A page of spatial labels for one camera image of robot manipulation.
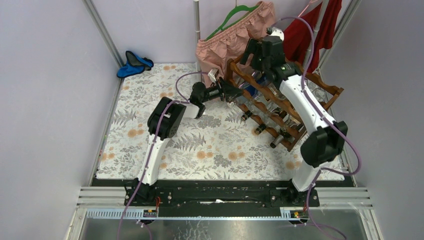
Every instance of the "purple cable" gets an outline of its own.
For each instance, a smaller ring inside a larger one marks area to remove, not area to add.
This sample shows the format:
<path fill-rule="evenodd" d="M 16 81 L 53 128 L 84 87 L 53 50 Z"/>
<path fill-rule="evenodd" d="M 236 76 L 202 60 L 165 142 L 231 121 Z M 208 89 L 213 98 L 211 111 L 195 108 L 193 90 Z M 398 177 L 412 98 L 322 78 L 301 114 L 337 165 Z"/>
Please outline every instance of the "purple cable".
<path fill-rule="evenodd" d="M 311 26 L 309 25 L 309 23 L 307 22 L 307 21 L 305 21 L 303 18 L 300 18 L 300 17 L 297 17 L 297 16 L 289 16 L 289 17 L 283 17 L 283 18 L 281 18 L 280 20 L 278 20 L 278 21 L 282 21 L 282 20 L 286 20 L 286 19 L 295 19 L 295 20 L 299 20 L 299 21 L 301 21 L 302 23 L 304 23 L 305 25 L 306 25 L 306 27 L 308 28 L 308 30 L 309 30 L 309 33 L 310 33 L 310 41 L 311 41 L 311 49 L 310 49 L 310 51 L 311 51 L 311 54 L 310 54 L 310 56 L 309 56 L 309 58 L 308 58 L 308 60 L 307 60 L 307 62 L 306 62 L 306 65 L 305 65 L 305 67 L 304 67 L 304 70 L 303 70 L 303 74 L 302 74 L 302 76 L 301 76 L 301 87 L 302 87 L 302 92 L 303 92 L 303 94 L 305 95 L 305 97 L 306 97 L 306 99 L 309 101 L 309 103 L 312 105 L 312 107 L 316 110 L 316 112 L 318 113 L 318 115 L 321 117 L 321 119 L 325 122 L 325 123 L 327 123 L 337 134 L 339 134 L 340 136 L 341 136 L 341 138 L 343 138 L 344 139 L 344 141 L 352 148 L 352 150 L 353 150 L 353 152 L 355 153 L 355 155 L 356 155 L 356 157 L 357 157 L 357 160 L 358 160 L 358 166 L 357 166 L 357 168 L 356 168 L 356 170 L 355 171 L 353 171 L 353 172 L 342 172 L 342 171 L 337 171 L 337 170 L 334 170 L 334 169 L 331 169 L 331 168 L 328 168 L 328 167 L 323 167 L 323 168 L 321 168 L 322 170 L 327 170 L 327 171 L 330 171 L 330 172 L 333 172 L 333 173 L 336 173 L 336 174 L 340 174 L 340 175 L 344 175 L 344 176 L 352 176 L 352 175 L 355 175 L 356 173 L 358 173 L 360 170 L 361 170 L 361 167 L 362 167 L 362 158 L 361 158 L 361 155 L 359 154 L 359 151 L 358 151 L 358 149 L 354 146 L 354 144 L 341 132 L 341 131 L 339 131 L 337 128 L 336 128 L 336 126 L 334 126 L 334 124 L 332 123 L 332 122 L 330 122 L 325 116 L 324 116 L 324 114 L 320 111 L 320 109 L 318 108 L 318 106 L 317 105 L 315 105 L 315 103 L 313 102 L 313 100 L 312 100 L 312 98 L 308 95 L 308 93 L 307 93 L 307 91 L 305 91 L 305 87 L 306 87 L 306 78 L 305 78 L 305 76 L 306 76 L 306 73 L 307 73 L 307 70 L 308 70 L 308 68 L 309 68 L 309 65 L 311 64 L 311 62 L 312 62 L 312 58 L 313 58 L 313 55 L 314 55 L 314 46 L 315 46 L 315 39 L 314 39 L 314 33 L 313 33 L 313 31 L 312 31 L 312 28 L 311 28 Z M 307 191 L 307 196 L 306 196 L 306 209 L 307 209 L 307 211 L 308 211 L 308 213 L 309 213 L 309 218 L 310 218 L 310 220 L 312 221 L 312 223 L 313 223 L 313 225 L 316 227 L 316 228 L 318 228 L 324 235 L 326 235 L 327 237 L 329 237 L 329 238 L 331 238 L 331 239 L 334 239 L 334 240 L 347 240 L 348 238 L 346 237 L 346 235 L 343 233 L 343 232 L 341 232 L 341 231 L 339 231 L 338 229 L 336 229 L 335 227 L 332 227 L 332 226 L 329 226 L 329 225 L 325 225 L 325 224 L 317 224 L 315 221 L 314 221 L 314 219 L 313 219 L 313 217 L 312 217 L 312 215 L 311 215 L 311 211 L 310 211 L 310 209 L 309 209 L 309 195 L 311 194 L 311 191 L 312 191 L 312 188 L 314 187 L 314 184 L 315 184 L 315 182 L 317 181 L 317 179 L 318 179 L 318 176 L 321 174 L 321 169 L 317 172 L 317 174 L 316 174 L 316 176 L 315 176 L 315 178 L 313 179 L 313 181 L 311 182 L 311 184 L 310 184 L 310 186 L 309 186 L 309 189 L 308 189 L 308 191 Z M 343 239 L 340 239 L 340 238 L 336 238 L 336 237 L 333 237 L 333 236 L 331 236 L 330 234 L 328 234 L 328 233 L 326 233 L 324 230 L 322 230 L 321 228 L 320 228 L 320 226 L 321 227 L 325 227 L 325 228 L 329 228 L 329 229 L 332 229 L 332 230 L 334 230 L 334 231 L 336 231 L 337 233 L 339 233 L 341 236 L 343 236 Z"/>
<path fill-rule="evenodd" d="M 192 75 L 192 74 L 206 74 L 206 75 L 208 75 L 208 73 L 207 72 L 205 72 L 205 71 L 194 71 L 194 72 L 190 72 L 190 73 L 186 73 L 186 74 L 184 74 L 184 75 L 182 75 L 182 76 L 180 76 L 177 80 L 176 80 L 176 82 L 175 82 L 175 90 L 176 90 L 176 92 L 184 99 L 184 100 L 186 100 L 187 102 L 189 101 L 185 96 L 183 96 L 182 94 L 181 94 L 181 92 L 180 92 L 180 90 L 178 90 L 178 82 L 180 81 L 180 79 L 182 79 L 182 78 L 184 78 L 185 76 L 188 76 L 188 75 Z"/>
<path fill-rule="evenodd" d="M 118 232 L 117 232 L 117 234 L 116 234 L 116 239 L 117 239 L 117 240 L 119 240 L 119 235 L 120 235 L 120 232 L 121 232 L 121 225 L 122 225 L 122 221 L 124 220 L 125 213 L 127 212 L 128 207 L 130 206 L 131 202 L 133 201 L 134 197 L 136 196 L 136 193 L 138 192 L 138 190 L 139 190 L 140 186 L 142 185 L 143 178 L 144 178 L 144 177 L 145 177 L 145 175 L 146 175 L 147 166 L 149 165 L 150 156 L 152 155 L 153 147 L 154 147 L 154 145 L 155 145 L 155 143 L 156 143 L 156 138 L 158 137 L 158 134 L 159 134 L 159 128 L 160 128 L 160 126 L 161 126 L 162 119 L 164 118 L 164 115 L 166 114 L 166 112 L 168 111 L 168 109 L 170 108 L 170 106 L 171 106 L 172 104 L 174 104 L 174 103 L 188 104 L 188 102 L 186 102 L 186 101 L 172 100 L 172 101 L 170 101 L 170 102 L 166 105 L 165 109 L 163 110 L 162 114 L 160 115 L 159 121 L 157 122 L 156 132 L 155 132 L 155 134 L 154 134 L 154 138 L 153 138 L 153 141 L 152 141 L 152 144 L 151 144 L 150 150 L 148 151 L 147 160 L 146 160 L 146 163 L 145 163 L 145 165 L 144 165 L 143 174 L 141 175 L 141 179 L 139 180 L 138 185 L 137 185 L 137 187 L 136 187 L 136 188 L 135 188 L 135 190 L 134 190 L 134 193 L 133 193 L 133 194 L 131 195 L 131 197 L 129 198 L 128 203 L 126 204 L 125 208 L 123 209 L 122 215 L 121 215 L 121 217 L 120 217 L 119 225 L 118 225 Z M 147 227 L 147 230 L 148 230 L 149 235 L 150 235 L 150 240 L 153 240 L 152 232 L 151 232 L 150 228 L 149 228 L 149 227 Z"/>

